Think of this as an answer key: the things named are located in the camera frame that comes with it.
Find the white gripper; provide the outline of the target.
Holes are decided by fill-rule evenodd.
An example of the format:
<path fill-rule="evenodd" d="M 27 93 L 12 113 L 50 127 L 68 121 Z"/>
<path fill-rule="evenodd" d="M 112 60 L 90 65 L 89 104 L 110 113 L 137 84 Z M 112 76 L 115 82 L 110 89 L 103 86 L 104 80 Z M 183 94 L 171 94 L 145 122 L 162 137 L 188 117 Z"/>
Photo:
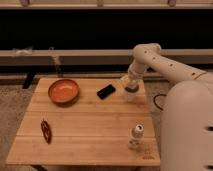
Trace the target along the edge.
<path fill-rule="evenodd" d="M 128 92 L 137 92 L 139 90 L 139 82 L 142 79 L 141 74 L 128 72 L 121 77 L 121 84 Z"/>

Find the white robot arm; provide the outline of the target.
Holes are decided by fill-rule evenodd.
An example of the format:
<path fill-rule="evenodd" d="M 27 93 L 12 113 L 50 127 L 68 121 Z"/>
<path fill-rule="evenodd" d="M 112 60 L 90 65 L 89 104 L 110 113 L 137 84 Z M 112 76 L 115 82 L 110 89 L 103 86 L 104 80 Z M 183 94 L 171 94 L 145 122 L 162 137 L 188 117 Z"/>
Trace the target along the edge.
<path fill-rule="evenodd" d="M 157 43 L 138 44 L 125 93 L 138 91 L 148 67 L 173 83 L 161 119 L 160 171 L 213 171 L 213 73 L 162 56 Z"/>

